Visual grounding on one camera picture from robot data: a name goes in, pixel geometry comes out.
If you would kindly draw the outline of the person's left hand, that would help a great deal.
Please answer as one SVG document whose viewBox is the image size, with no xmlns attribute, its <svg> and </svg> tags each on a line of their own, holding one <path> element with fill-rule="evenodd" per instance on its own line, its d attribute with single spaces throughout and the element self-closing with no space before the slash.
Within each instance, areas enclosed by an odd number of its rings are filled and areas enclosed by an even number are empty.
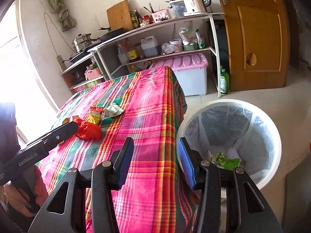
<svg viewBox="0 0 311 233">
<path fill-rule="evenodd" d="M 42 174 L 36 165 L 33 166 L 32 172 L 35 176 L 35 184 L 34 184 L 34 193 L 36 194 L 35 202 L 42 207 L 45 203 L 46 199 L 48 198 L 48 192 L 46 190 L 45 183 L 42 179 Z M 23 216 L 26 217 L 33 217 L 34 213 L 31 213 L 27 207 L 26 202 L 30 201 L 29 195 L 26 193 L 25 190 L 15 187 L 11 183 L 7 183 L 4 185 L 4 194 L 7 198 L 7 201 L 10 205 L 17 211 L 20 212 Z"/>
</svg>

